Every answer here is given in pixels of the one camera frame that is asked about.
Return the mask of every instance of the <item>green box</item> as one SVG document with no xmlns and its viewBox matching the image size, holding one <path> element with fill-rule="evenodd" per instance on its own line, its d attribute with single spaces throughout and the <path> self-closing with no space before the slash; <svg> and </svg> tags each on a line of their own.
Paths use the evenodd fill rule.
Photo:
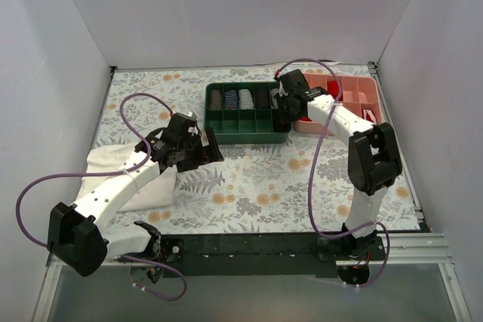
<svg viewBox="0 0 483 322">
<path fill-rule="evenodd" d="M 248 89 L 256 105 L 256 92 L 276 88 L 276 82 L 210 83 L 205 93 L 205 128 L 212 127 L 220 145 L 237 143 L 284 143 L 292 127 L 280 124 L 276 109 L 209 109 L 210 93 L 219 90 L 223 95 L 228 90 Z"/>
</svg>

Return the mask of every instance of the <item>floral pattern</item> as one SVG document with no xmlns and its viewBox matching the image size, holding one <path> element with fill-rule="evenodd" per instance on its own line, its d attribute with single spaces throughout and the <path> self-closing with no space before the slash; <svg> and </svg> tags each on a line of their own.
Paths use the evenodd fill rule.
<svg viewBox="0 0 483 322">
<path fill-rule="evenodd" d="M 304 72 L 323 72 L 304 65 L 297 68 Z M 369 76 L 366 66 L 333 68 L 341 75 Z M 122 123 L 118 110 L 119 103 L 129 94 L 151 93 L 176 112 L 192 111 L 201 127 L 207 84 L 270 81 L 274 72 L 275 66 L 116 72 L 96 146 L 136 141 L 135 135 Z M 166 109 L 156 101 L 143 97 L 128 102 L 125 114 L 141 133 L 165 126 L 169 117 Z M 109 227 L 141 219 L 165 234 L 310 232 L 307 186 L 317 140 L 316 135 L 292 131 L 287 142 L 280 145 L 220 146 L 224 162 L 178 175 L 173 206 L 117 213 Z M 341 141 L 328 137 L 322 144 L 313 185 L 313 211 L 321 229 L 340 230 L 347 217 L 353 187 L 346 168 L 346 147 Z M 403 176 L 385 197 L 380 218 L 389 229 L 419 228 L 413 199 Z"/>
</svg>

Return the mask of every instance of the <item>white towel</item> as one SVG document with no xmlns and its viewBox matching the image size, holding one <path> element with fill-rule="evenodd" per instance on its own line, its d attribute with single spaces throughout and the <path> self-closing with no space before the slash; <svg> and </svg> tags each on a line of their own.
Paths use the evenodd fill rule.
<svg viewBox="0 0 483 322">
<path fill-rule="evenodd" d="M 119 169 L 134 151 L 135 143 L 128 145 L 101 146 L 89 152 L 88 173 L 105 173 Z M 152 209 L 154 207 L 169 207 L 174 202 L 174 184 L 177 177 L 176 167 L 169 167 L 159 177 L 145 185 L 135 194 L 120 211 Z M 82 186 L 77 198 L 90 193 L 108 177 L 83 177 Z"/>
</svg>

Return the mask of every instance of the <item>white wall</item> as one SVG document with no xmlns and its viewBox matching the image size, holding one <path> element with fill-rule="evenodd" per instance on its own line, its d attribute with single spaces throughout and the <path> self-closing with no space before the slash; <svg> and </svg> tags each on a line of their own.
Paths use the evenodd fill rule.
<svg viewBox="0 0 483 322">
<path fill-rule="evenodd" d="M 74 0 L 109 65 L 378 60 L 409 0 Z"/>
<path fill-rule="evenodd" d="M 483 320 L 483 0 L 411 0 L 380 61 L 429 224 L 444 232 Z"/>
<path fill-rule="evenodd" d="M 32 318 L 47 252 L 15 222 L 30 181 L 83 170 L 109 68 L 72 0 L 0 0 L 0 320 Z M 47 182 L 27 195 L 28 229 L 45 241 L 50 209 L 71 201 L 78 180 Z"/>
</svg>

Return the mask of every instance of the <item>pink divided tray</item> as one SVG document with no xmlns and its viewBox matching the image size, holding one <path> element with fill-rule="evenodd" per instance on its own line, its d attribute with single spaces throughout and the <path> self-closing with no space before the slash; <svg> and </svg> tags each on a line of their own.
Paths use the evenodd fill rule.
<svg viewBox="0 0 483 322">
<path fill-rule="evenodd" d="M 335 81 L 331 75 L 303 74 L 311 88 L 322 87 L 327 90 L 327 83 Z M 377 123 L 383 122 L 383 113 L 380 108 L 379 92 L 376 81 L 371 77 L 358 77 L 354 75 L 338 76 L 342 83 L 343 100 L 341 103 L 350 112 L 362 117 L 362 110 L 368 109 L 376 116 Z M 324 125 L 317 122 L 296 121 L 294 129 L 302 133 L 321 133 Z"/>
</svg>

